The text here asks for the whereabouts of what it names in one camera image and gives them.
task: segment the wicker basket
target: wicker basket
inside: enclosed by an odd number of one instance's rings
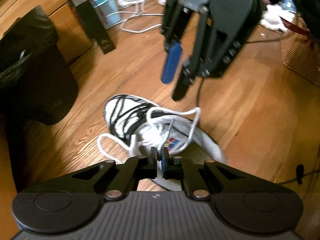
[[[307,29],[302,18],[297,17],[295,25]],[[288,38],[281,41],[284,65],[317,86],[320,86],[320,54],[318,46],[312,50],[307,37],[288,30]]]

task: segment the blue trash can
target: blue trash can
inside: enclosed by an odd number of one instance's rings
[[[117,12],[118,7],[115,0],[93,0],[93,7],[97,10],[97,14],[105,29],[121,20],[120,13],[114,14],[105,19],[105,17],[111,13]]]

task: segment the shoe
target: shoe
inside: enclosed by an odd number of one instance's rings
[[[188,112],[177,112],[162,108],[145,98],[116,95],[106,103],[103,111],[110,133],[101,134],[97,145],[103,155],[118,163],[121,161],[102,149],[102,138],[108,137],[119,143],[127,150],[128,157],[148,156],[151,147],[157,147],[158,151],[167,147],[170,156],[188,156],[194,163],[203,164],[207,159],[214,159],[227,164],[221,148],[208,134],[196,127],[200,113],[199,107]],[[195,114],[193,121],[182,117],[190,114]],[[168,131],[172,119],[174,122]],[[158,177],[153,181],[167,190],[181,190],[179,181],[162,178],[161,162],[158,162]]]

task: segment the wooden floor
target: wooden floor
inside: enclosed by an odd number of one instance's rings
[[[148,10],[161,8],[149,4]],[[128,27],[139,30],[160,20],[135,19]],[[191,52],[196,22],[194,17],[183,39],[184,58]],[[174,83],[164,85],[159,79],[166,56],[159,30],[132,34],[114,28],[109,33],[116,50],[103,55],[92,48],[71,66],[80,91],[68,115],[53,126],[28,123],[25,185],[104,160],[96,139],[108,132],[102,111],[113,95],[129,93],[178,111],[195,106],[199,80],[175,103],[170,97]],[[258,27],[251,39],[277,36]],[[320,168],[320,88],[283,66],[280,43],[246,45],[222,79],[205,81],[200,106],[201,127],[221,145],[230,166],[274,182],[295,178],[298,164],[306,172]],[[103,147],[123,161],[127,158],[109,139]],[[287,187],[305,204],[297,232],[308,240],[319,239],[319,174],[305,177],[301,186]],[[161,190],[149,180],[139,189]]]

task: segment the shoelace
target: shoelace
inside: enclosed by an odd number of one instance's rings
[[[104,156],[108,157],[109,159],[113,159],[118,163],[122,163],[119,159],[112,157],[111,155],[109,155],[108,153],[106,153],[103,150],[103,148],[101,147],[101,140],[104,137],[107,137],[107,138],[114,140],[119,145],[121,145],[126,151],[131,152],[132,153],[131,155],[137,155],[138,147],[140,145],[146,146],[146,145],[153,144],[155,142],[154,137],[160,136],[160,134],[162,133],[163,124],[154,123],[153,120],[156,117],[160,117],[163,115],[173,115],[172,119],[174,119],[175,115],[183,116],[183,115],[195,114],[187,141],[179,149],[172,151],[170,153],[170,155],[176,155],[176,154],[182,152],[191,143],[192,136],[194,134],[194,131],[196,129],[196,126],[198,124],[200,114],[201,114],[201,109],[199,107],[195,107],[194,109],[187,111],[187,112],[177,112],[177,111],[173,111],[171,109],[167,109],[167,108],[163,108],[163,107],[158,107],[158,106],[155,107],[151,103],[148,103],[140,98],[131,97],[129,95],[118,95],[116,97],[116,99],[117,99],[117,102],[116,102],[116,105],[111,113],[110,119],[106,120],[110,126],[110,133],[103,133],[103,134],[99,135],[98,139],[97,139],[97,146],[98,146],[100,152]],[[140,105],[134,106],[131,109],[122,113],[125,99],[133,100],[137,103],[140,103]],[[120,109],[117,113],[117,117],[114,121],[112,121],[112,118],[114,117],[114,114],[115,114],[120,103],[121,103],[121,105],[120,105]],[[137,121],[134,124],[132,124],[130,126],[130,128],[125,132],[124,130],[125,130],[126,125],[130,121],[130,119],[134,118],[134,117],[138,117]],[[137,141],[137,138],[136,138],[136,135],[134,134],[134,132],[138,127],[140,127],[145,122],[147,122],[148,125],[150,125],[152,127],[153,133],[151,134],[150,139],[146,139],[143,141]],[[171,121],[171,125],[169,126],[169,129],[166,131],[163,139],[161,140],[161,142],[159,143],[159,145],[157,147],[158,151],[161,151],[161,149],[163,148],[163,146],[167,142],[169,135],[170,135],[170,129],[172,127],[172,123],[173,123],[173,120]],[[120,136],[118,134],[118,132],[116,131],[116,126],[119,126],[119,125],[123,125],[123,128],[122,128],[122,133],[124,135],[123,137]]]

